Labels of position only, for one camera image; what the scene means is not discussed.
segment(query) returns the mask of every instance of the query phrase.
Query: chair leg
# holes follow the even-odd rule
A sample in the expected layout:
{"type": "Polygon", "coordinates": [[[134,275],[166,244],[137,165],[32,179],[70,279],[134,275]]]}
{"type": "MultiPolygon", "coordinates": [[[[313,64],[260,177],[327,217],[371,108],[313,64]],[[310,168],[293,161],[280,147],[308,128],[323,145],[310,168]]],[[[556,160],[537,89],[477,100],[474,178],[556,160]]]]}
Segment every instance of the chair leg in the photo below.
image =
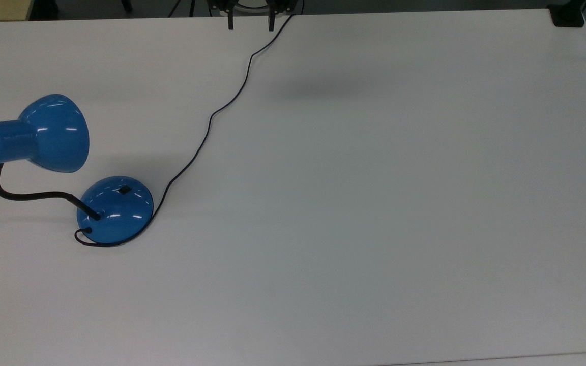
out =
{"type": "Polygon", "coordinates": [[[121,3],[124,5],[124,10],[126,10],[126,12],[132,12],[132,4],[130,3],[130,0],[121,0],[121,3]]]}
{"type": "Polygon", "coordinates": [[[54,12],[56,12],[56,13],[60,12],[60,9],[58,9],[58,4],[56,4],[55,0],[50,0],[49,6],[51,6],[51,8],[53,9],[54,12]]]}

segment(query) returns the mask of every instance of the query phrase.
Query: black flexible neck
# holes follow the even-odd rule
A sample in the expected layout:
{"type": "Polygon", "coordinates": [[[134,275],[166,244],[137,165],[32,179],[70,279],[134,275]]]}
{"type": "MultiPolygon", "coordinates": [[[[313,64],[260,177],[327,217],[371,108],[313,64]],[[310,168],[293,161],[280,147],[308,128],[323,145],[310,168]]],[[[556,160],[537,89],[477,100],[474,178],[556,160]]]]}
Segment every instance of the black flexible neck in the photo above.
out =
{"type": "MultiPolygon", "coordinates": [[[[2,178],[2,168],[4,164],[0,164],[0,179],[2,178]]],[[[74,197],[74,195],[67,194],[65,192],[39,192],[37,194],[11,194],[10,192],[6,192],[2,188],[2,184],[0,183],[0,197],[5,199],[10,199],[10,201],[34,201],[36,199],[45,199],[45,198],[63,198],[67,201],[71,202],[72,205],[82,210],[84,213],[88,214],[94,220],[100,220],[101,215],[96,213],[93,209],[89,208],[86,204],[84,204],[81,200],[74,197]]]]}

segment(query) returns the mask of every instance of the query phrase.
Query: white table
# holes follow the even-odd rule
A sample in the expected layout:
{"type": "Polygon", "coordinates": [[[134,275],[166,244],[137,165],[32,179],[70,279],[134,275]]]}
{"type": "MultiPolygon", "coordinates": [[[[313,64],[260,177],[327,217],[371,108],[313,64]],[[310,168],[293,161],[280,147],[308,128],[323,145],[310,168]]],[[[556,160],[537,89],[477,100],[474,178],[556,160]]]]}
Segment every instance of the white table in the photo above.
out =
{"type": "MultiPolygon", "coordinates": [[[[158,199],[264,18],[0,23],[0,120],[71,97],[74,174],[158,199]]],[[[400,364],[586,352],[586,27],[547,10],[300,16],[125,246],[0,199],[0,364],[400,364]]]]}

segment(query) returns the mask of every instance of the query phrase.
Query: black clamp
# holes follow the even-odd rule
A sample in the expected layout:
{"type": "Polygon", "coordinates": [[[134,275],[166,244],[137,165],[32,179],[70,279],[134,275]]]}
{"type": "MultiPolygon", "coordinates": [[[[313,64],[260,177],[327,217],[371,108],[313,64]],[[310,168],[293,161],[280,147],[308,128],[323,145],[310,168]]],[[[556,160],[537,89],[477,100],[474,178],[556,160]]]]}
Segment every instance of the black clamp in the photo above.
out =
{"type": "Polygon", "coordinates": [[[546,7],[556,27],[581,28],[584,25],[582,12],[586,8],[586,0],[570,0],[564,5],[551,4],[546,7]]]}
{"type": "MultiPolygon", "coordinates": [[[[239,0],[207,0],[207,5],[211,10],[219,10],[227,14],[227,28],[232,30],[235,28],[235,6],[239,0]]],[[[268,5],[268,30],[271,32],[275,28],[275,16],[290,12],[295,9],[298,0],[266,0],[268,5]]]]}

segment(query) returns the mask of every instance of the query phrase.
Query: power cord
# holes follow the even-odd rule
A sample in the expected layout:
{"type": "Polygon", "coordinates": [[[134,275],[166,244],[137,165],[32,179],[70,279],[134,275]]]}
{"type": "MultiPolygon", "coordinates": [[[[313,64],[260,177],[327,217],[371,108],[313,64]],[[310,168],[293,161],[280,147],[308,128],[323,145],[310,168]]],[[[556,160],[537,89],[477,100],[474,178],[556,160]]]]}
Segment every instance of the power cord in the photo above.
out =
{"type": "Polygon", "coordinates": [[[284,22],[284,24],[279,28],[279,31],[277,31],[277,34],[273,37],[272,40],[270,40],[270,42],[268,42],[267,45],[265,45],[264,47],[260,48],[259,51],[254,52],[252,55],[250,55],[250,60],[248,60],[248,67],[247,67],[247,70],[246,70],[246,78],[244,79],[244,83],[242,83],[241,87],[239,88],[239,91],[235,94],[235,96],[229,102],[227,102],[225,104],[225,106],[220,107],[219,109],[216,109],[216,111],[214,111],[214,113],[212,113],[212,115],[210,115],[209,122],[207,122],[207,132],[205,132],[205,137],[203,137],[202,142],[200,143],[200,146],[198,146],[198,149],[196,150],[196,153],[193,155],[193,157],[191,158],[191,160],[189,160],[189,162],[187,163],[187,165],[185,165],[184,168],[182,168],[182,170],[179,171],[169,181],[169,183],[167,184],[167,187],[164,189],[164,194],[162,194],[162,198],[160,200],[160,204],[158,204],[158,208],[156,208],[156,210],[153,213],[153,215],[151,215],[151,218],[149,218],[148,222],[146,222],[146,225],[144,225],[144,227],[142,227],[141,230],[137,234],[134,234],[133,236],[131,236],[128,239],[125,239],[125,240],[122,240],[122,241],[117,241],[116,243],[97,243],[97,242],[88,242],[88,241],[81,240],[78,237],[79,232],[89,233],[89,232],[92,231],[90,228],[86,227],[84,229],[79,229],[79,230],[77,230],[77,231],[74,232],[74,238],[79,243],[84,244],[86,246],[94,246],[94,247],[114,247],[114,246],[120,246],[121,244],[128,243],[132,239],[137,238],[139,235],[142,234],[142,232],[144,232],[144,230],[146,230],[149,227],[149,225],[151,224],[151,222],[153,222],[153,220],[155,219],[156,215],[158,215],[158,213],[160,212],[160,209],[162,207],[162,204],[164,203],[164,200],[167,197],[167,193],[169,193],[170,186],[178,178],[180,178],[180,176],[182,175],[182,173],[184,173],[187,169],[189,169],[189,167],[191,166],[191,164],[193,164],[194,160],[196,160],[196,158],[198,157],[198,153],[200,153],[200,150],[202,150],[203,145],[205,145],[205,141],[207,141],[207,137],[209,137],[210,130],[212,128],[212,121],[214,120],[214,116],[216,116],[216,114],[221,113],[221,111],[223,111],[226,108],[228,108],[232,103],[235,102],[235,100],[237,100],[237,98],[239,97],[239,95],[241,95],[241,92],[244,91],[244,88],[246,87],[246,83],[248,81],[248,77],[250,76],[250,67],[252,65],[252,60],[253,60],[254,56],[258,55],[259,53],[261,53],[262,51],[264,51],[265,49],[267,49],[268,47],[270,47],[270,45],[272,45],[275,42],[275,40],[277,39],[277,37],[279,37],[279,35],[282,33],[282,31],[286,27],[286,24],[288,24],[289,21],[291,21],[291,19],[293,19],[294,16],[295,16],[295,14],[291,14],[291,16],[288,17],[288,19],[284,22]]]}

